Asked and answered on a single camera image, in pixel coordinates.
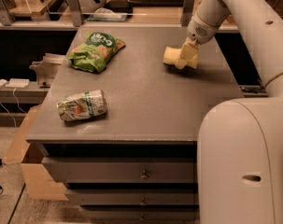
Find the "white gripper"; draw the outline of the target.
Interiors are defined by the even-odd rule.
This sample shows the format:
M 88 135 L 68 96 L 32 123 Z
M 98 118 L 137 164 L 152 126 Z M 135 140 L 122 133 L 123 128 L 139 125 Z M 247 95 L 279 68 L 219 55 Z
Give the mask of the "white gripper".
M 219 27 L 219 21 L 205 21 L 199 15 L 193 15 L 187 27 L 187 39 L 181 47 L 175 67 L 178 69 L 185 67 L 196 69 L 198 64 L 197 45 L 203 45 L 209 42 Z

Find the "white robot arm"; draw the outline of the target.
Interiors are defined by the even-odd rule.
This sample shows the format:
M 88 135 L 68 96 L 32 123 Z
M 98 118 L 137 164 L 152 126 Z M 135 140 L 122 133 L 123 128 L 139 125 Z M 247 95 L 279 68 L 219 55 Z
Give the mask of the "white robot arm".
M 283 224 L 283 20 L 264 0 L 202 0 L 187 44 L 232 16 L 267 92 L 223 102 L 197 141 L 200 224 Z

